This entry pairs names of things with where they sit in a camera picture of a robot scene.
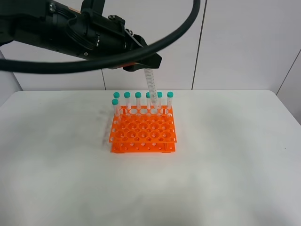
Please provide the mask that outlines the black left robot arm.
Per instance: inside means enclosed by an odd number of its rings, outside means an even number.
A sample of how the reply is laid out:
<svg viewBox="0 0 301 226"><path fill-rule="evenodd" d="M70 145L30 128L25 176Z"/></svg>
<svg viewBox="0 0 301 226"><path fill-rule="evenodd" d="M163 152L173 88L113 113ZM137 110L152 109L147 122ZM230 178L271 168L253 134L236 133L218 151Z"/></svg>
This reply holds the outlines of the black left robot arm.
<svg viewBox="0 0 301 226"><path fill-rule="evenodd" d="M79 58L71 63L4 59L0 62L1 70L59 74L120 67L129 72L158 69L162 58L157 53L121 62L121 56L145 47L146 42L126 29L121 17L104 17L104 5L103 0L85 0L77 11L54 0L1 1L1 45L16 41Z"/></svg>

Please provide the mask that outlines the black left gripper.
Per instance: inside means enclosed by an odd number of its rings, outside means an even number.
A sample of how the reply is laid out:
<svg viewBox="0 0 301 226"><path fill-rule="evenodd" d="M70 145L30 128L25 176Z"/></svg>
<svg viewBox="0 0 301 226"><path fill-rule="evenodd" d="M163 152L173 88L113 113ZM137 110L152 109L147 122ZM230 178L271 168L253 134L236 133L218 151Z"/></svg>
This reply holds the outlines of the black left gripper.
<svg viewBox="0 0 301 226"><path fill-rule="evenodd" d="M148 46L144 38L125 28L119 16L103 17L104 0L85 0L79 13L67 20L65 32L76 57L93 60Z"/></svg>

